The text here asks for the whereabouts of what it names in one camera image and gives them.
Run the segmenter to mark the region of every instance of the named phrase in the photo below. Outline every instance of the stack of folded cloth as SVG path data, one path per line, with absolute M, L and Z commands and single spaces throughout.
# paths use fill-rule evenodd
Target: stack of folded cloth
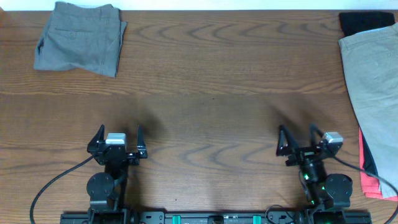
M 83 68 L 115 77 L 126 26 L 110 4 L 83 8 L 56 2 L 35 49 L 34 69 Z
M 359 163 L 398 189 L 398 24 L 388 12 L 344 12 L 339 40 L 359 130 Z M 398 200 L 384 182 L 361 173 L 365 196 Z

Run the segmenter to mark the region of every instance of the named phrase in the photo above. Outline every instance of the wooden tabletop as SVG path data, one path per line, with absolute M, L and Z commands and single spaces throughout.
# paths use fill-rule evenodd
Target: wooden tabletop
M 338 157 L 358 165 L 358 124 L 349 101 L 336 11 L 124 11 L 116 78 L 81 69 L 33 70 L 49 12 L 7 12 L 0 20 L 0 222 L 28 223 L 37 192 L 90 155 L 101 124 L 136 150 L 144 127 L 149 158 L 130 169 L 127 204 L 138 210 L 262 210 L 306 204 L 298 167 L 276 157 L 277 128 L 301 140 L 308 124 L 338 131 Z M 386 221 L 396 202 L 365 198 L 349 175 L 350 209 Z M 37 223 L 84 212 L 95 161 L 39 198 Z

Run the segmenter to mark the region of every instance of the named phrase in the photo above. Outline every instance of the gray folded cloth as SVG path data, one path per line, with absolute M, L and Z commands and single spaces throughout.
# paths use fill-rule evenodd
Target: gray folded cloth
M 35 49 L 34 69 L 83 68 L 115 77 L 126 26 L 110 4 L 90 9 L 56 2 Z
M 349 98 L 377 173 L 398 188 L 398 23 L 339 40 Z M 396 193 L 380 182 L 383 197 Z

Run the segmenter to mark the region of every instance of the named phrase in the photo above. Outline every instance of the red cloth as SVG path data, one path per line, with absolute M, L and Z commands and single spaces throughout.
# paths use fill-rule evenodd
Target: red cloth
M 362 131 L 361 128 L 359 129 L 359 166 L 360 168 L 363 167 L 365 163 L 365 158 L 363 156 L 363 140 L 362 140 Z M 361 172 L 361 186 L 362 192 L 365 193 L 365 197 L 369 198 L 379 198 L 384 200 L 393 200 L 398 202 L 398 197 L 389 197 L 383 198 L 381 191 L 379 190 L 379 180 L 374 177 L 370 177 L 366 175 L 364 172 Z

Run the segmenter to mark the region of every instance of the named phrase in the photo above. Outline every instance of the white background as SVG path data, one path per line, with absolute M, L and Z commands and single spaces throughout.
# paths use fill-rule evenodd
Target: white background
M 51 0 L 0 0 L 5 11 L 52 10 Z M 69 0 L 122 10 L 398 9 L 398 0 Z

